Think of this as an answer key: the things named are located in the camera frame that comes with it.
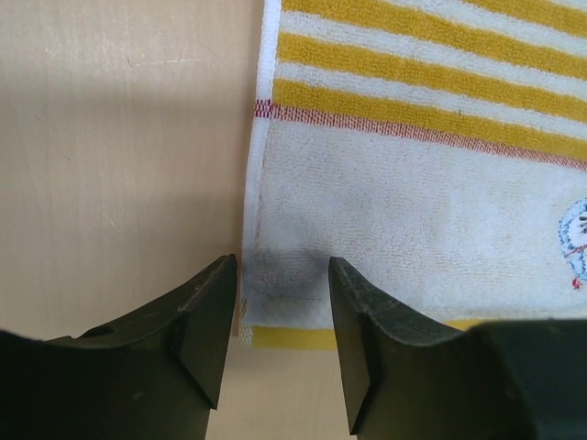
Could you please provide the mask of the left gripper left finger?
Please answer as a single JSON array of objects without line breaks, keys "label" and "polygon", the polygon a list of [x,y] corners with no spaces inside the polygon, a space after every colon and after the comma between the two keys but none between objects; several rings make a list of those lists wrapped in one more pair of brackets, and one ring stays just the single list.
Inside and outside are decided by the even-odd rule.
[{"label": "left gripper left finger", "polygon": [[203,439],[238,289],[226,255],[78,337],[1,334],[4,439]]}]

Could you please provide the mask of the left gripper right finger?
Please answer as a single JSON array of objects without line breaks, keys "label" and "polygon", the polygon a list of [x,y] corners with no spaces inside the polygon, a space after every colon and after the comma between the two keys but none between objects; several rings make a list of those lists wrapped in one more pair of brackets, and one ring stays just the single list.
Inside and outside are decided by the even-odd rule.
[{"label": "left gripper right finger", "polygon": [[349,431],[359,439],[583,439],[586,323],[439,323],[332,258]]}]

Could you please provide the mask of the yellow striped towel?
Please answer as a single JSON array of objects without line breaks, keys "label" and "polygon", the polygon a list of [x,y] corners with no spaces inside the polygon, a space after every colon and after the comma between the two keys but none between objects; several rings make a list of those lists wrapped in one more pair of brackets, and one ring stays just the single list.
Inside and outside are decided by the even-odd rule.
[{"label": "yellow striped towel", "polygon": [[335,345],[333,257],[464,329],[586,315],[583,1],[268,1],[241,339]]}]

